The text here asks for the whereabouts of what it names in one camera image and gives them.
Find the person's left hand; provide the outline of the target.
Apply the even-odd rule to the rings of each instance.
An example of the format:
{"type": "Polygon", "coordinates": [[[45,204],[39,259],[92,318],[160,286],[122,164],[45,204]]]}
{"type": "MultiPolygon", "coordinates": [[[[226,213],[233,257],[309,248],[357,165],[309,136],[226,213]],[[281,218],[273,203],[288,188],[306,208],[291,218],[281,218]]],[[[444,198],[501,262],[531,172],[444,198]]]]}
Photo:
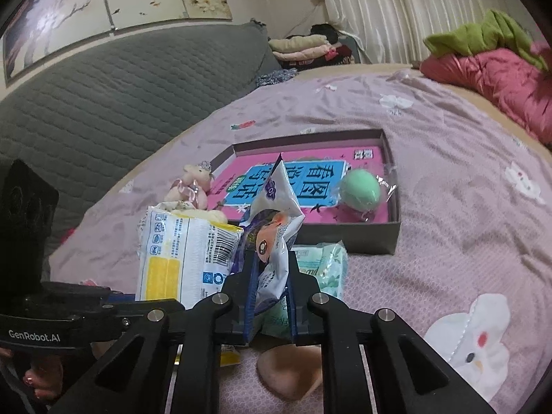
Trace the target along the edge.
{"type": "MultiPolygon", "coordinates": [[[[15,354],[8,348],[1,348],[1,371],[8,370],[15,354]]],[[[1,395],[8,394],[13,399],[18,393],[10,386],[1,373],[1,395]]],[[[63,364],[57,355],[37,355],[31,360],[30,368],[25,371],[22,382],[28,386],[34,397],[41,403],[47,403],[56,399],[63,389],[63,364]]]]}

